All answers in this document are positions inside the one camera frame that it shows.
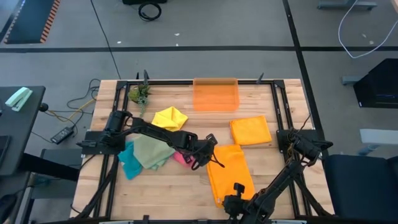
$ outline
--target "wooden tabletop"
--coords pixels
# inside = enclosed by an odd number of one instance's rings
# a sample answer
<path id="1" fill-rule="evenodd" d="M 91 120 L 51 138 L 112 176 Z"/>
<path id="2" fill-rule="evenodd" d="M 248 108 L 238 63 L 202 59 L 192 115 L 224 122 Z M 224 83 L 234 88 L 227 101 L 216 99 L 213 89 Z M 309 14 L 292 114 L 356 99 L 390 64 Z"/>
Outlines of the wooden tabletop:
<path id="1" fill-rule="evenodd" d="M 102 131 L 112 110 L 117 80 L 103 80 L 99 87 L 97 102 L 91 122 L 92 131 Z M 287 98 L 295 128 L 300 128 L 307 118 L 308 106 L 299 79 L 285 80 Z M 183 130 L 196 133 L 200 139 L 213 133 L 219 145 L 233 144 L 229 121 L 236 118 L 250 118 L 265 115 L 272 134 L 272 142 L 242 146 L 252 175 L 256 191 L 267 187 L 284 168 L 284 159 L 278 150 L 277 119 L 269 85 L 240 85 L 240 106 L 234 112 L 196 112 L 192 104 L 191 85 L 154 85 L 151 86 L 149 104 L 144 119 L 152 121 L 155 112 L 170 106 L 179 109 L 188 116 Z M 280 107 L 282 96 L 278 90 Z M 119 110 L 123 103 L 124 90 L 119 99 Z M 139 116 L 139 107 L 129 102 L 128 110 Z M 287 127 L 285 114 L 282 113 L 284 127 Z M 304 129 L 312 129 L 309 120 Z M 103 156 L 96 156 L 80 172 L 73 207 L 82 210 L 98 187 Z M 323 208 L 333 213 L 330 194 L 323 173 L 322 163 L 317 162 L 305 169 L 305 181 L 308 189 L 321 203 Z M 300 213 L 304 215 L 302 196 L 297 189 Z M 100 215 L 105 214 L 108 190 L 103 195 Z M 192 171 L 173 159 L 169 159 L 157 171 L 144 169 L 132 180 L 127 180 L 119 165 L 114 192 L 112 220 L 142 220 L 149 215 L 151 220 L 189 220 L 189 219 L 227 219 L 221 208 L 216 208 L 213 200 L 206 167 Z M 289 188 L 277 199 L 271 218 L 293 218 Z"/>

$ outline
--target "gray floor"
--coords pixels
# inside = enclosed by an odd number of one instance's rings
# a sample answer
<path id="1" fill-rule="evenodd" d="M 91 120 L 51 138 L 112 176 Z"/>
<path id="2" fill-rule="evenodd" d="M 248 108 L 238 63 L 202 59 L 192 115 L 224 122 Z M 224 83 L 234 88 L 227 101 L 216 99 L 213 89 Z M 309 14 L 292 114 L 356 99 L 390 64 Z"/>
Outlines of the gray floor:
<path id="1" fill-rule="evenodd" d="M 337 28 L 345 12 L 319 11 L 317 2 L 289 1 L 301 46 L 339 46 Z M 379 7 L 373 11 L 356 11 L 347 17 L 342 29 L 346 45 L 375 46 L 387 34 L 397 14 L 390 1 L 377 2 Z M 16 0 L 0 2 L 1 27 L 15 4 Z M 162 6 L 162 17 L 155 22 L 141 21 L 136 6 L 125 6 L 119 0 L 94 0 L 94 4 L 112 47 L 293 46 L 280 0 L 170 0 Z M 386 45 L 398 46 L 397 30 Z M 90 0 L 63 0 L 45 44 L 1 43 L 0 47 L 106 47 L 106 41 Z M 355 60 L 344 52 L 304 52 L 303 56 L 326 139 L 335 143 L 330 149 L 332 154 L 355 154 L 363 146 L 359 128 L 398 128 L 396 110 L 359 108 L 353 89 L 340 85 L 342 76 L 363 76 L 383 59 L 396 58 L 397 52 L 376 52 Z M 122 78 L 135 78 L 143 69 L 151 78 L 257 78 L 262 72 L 264 78 L 302 77 L 295 52 L 116 52 L 114 57 Z M 0 68 L 2 86 L 46 86 L 44 101 L 52 110 L 65 110 L 68 100 L 83 96 L 92 78 L 117 78 L 107 52 L 0 54 Z M 88 100 L 76 102 L 75 106 Z M 31 136 L 26 150 L 39 155 L 43 148 L 73 148 L 83 139 L 90 122 L 90 116 L 85 115 L 78 124 L 79 134 L 59 146 Z M 49 138 L 64 126 L 40 113 L 34 131 Z M 371 155 L 391 157 L 398 152 L 385 147 Z M 31 217 L 40 222 L 64 220 L 71 201 L 38 201 Z"/>

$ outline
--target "orange translucent container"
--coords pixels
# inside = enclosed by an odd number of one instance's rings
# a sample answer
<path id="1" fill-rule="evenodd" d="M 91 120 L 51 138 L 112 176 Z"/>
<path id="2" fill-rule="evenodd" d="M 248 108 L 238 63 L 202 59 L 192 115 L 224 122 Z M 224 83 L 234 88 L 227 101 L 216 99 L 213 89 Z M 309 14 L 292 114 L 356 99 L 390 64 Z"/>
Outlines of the orange translucent container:
<path id="1" fill-rule="evenodd" d="M 193 79 L 193 109 L 196 111 L 234 111 L 239 108 L 236 78 Z"/>

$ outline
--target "orange towel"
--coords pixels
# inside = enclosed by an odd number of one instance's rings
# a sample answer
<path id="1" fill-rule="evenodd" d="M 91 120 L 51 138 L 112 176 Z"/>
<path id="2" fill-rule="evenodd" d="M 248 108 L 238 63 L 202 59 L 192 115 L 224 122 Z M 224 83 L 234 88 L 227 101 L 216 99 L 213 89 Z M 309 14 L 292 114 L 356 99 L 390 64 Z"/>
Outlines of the orange towel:
<path id="1" fill-rule="evenodd" d="M 235 119 L 230 125 L 235 144 L 244 146 L 272 141 L 265 116 Z"/>
<path id="2" fill-rule="evenodd" d="M 222 168 L 215 162 L 206 165 L 216 206 L 222 208 L 225 196 L 236 195 L 234 183 L 245 186 L 243 199 L 251 199 L 255 193 L 254 184 L 241 146 L 216 146 L 214 153 L 219 162 L 225 166 Z"/>

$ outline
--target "yellow cloth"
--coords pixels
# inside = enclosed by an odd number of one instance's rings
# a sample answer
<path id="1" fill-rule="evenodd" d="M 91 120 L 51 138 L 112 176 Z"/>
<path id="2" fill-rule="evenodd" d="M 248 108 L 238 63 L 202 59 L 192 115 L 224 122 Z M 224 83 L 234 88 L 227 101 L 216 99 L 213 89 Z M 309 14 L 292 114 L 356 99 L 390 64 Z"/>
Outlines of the yellow cloth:
<path id="1" fill-rule="evenodd" d="M 250 200 L 255 190 L 241 146 L 216 146 L 214 153 L 219 162 L 225 166 L 222 168 L 215 162 L 206 165 L 216 206 L 222 208 L 225 196 L 236 195 L 235 183 L 245 186 L 242 198 Z"/>
<path id="2" fill-rule="evenodd" d="M 230 125 L 235 144 L 244 146 L 272 141 L 265 116 L 235 119 Z"/>
<path id="3" fill-rule="evenodd" d="M 174 106 L 160 112 L 156 112 L 152 124 L 169 131 L 178 131 L 187 121 L 188 117 L 182 114 Z"/>

